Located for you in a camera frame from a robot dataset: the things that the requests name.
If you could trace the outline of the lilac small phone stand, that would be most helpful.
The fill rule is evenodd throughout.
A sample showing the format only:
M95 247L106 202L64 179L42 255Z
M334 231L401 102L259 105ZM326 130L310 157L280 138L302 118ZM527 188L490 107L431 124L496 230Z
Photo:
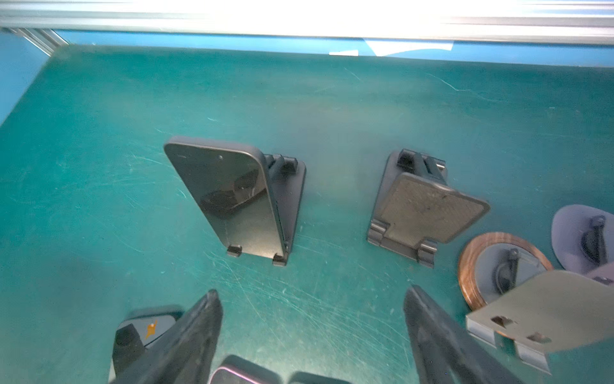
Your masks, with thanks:
M613 286L613 214L585 205L568 205L554 215L553 252L570 272Z

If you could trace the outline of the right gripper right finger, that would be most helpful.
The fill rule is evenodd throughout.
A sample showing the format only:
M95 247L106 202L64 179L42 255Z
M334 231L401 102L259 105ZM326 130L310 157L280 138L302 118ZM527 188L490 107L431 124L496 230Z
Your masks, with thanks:
M420 383L520 383L420 286L405 294L403 309Z

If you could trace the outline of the black phone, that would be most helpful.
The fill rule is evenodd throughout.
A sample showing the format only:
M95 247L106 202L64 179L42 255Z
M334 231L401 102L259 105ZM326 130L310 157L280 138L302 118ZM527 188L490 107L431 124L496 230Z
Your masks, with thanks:
M134 310L116 329L108 383L136 362L184 315L176 305Z
M273 193L286 158L246 144L183 136L172 137L163 149L228 255L286 257Z

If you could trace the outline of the silver phone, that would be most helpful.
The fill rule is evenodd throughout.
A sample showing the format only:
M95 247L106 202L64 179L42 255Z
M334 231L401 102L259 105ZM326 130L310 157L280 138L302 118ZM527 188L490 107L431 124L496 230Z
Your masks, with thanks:
M295 372L289 379L288 384L350 384L350 382L319 374Z

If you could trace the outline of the round wooden phone stand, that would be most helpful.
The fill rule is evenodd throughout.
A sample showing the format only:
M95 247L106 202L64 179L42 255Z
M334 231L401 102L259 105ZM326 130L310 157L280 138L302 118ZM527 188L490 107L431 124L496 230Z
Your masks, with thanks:
M548 355L613 336L613 265L585 275L556 270L534 245L502 232L476 236L458 263L471 336L514 342L525 364L548 372Z

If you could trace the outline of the purple-edged phone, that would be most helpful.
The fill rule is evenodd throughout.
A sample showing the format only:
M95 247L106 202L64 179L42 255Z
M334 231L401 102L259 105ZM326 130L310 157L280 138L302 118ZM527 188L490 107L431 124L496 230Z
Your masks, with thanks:
M279 384L281 377L237 355L229 355L209 378L209 384Z

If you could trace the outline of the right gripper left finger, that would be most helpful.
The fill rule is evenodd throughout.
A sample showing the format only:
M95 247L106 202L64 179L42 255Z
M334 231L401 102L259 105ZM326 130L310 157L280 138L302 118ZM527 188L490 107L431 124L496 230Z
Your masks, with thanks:
M222 317L210 290L113 383L208 383Z

